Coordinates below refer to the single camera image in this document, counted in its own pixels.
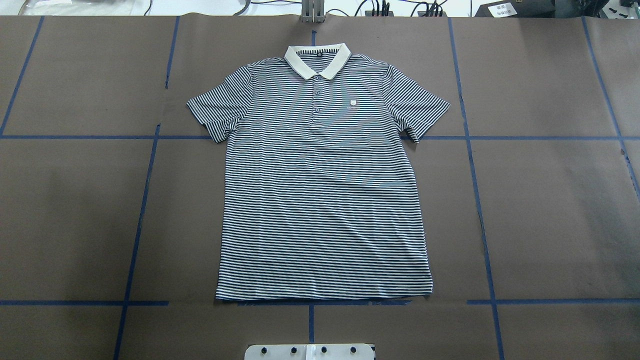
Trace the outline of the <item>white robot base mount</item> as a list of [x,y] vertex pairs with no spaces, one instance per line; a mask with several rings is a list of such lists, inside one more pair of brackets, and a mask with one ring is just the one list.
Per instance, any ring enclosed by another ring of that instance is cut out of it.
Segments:
[[245,360],[375,360],[375,346],[363,342],[320,344],[254,344]]

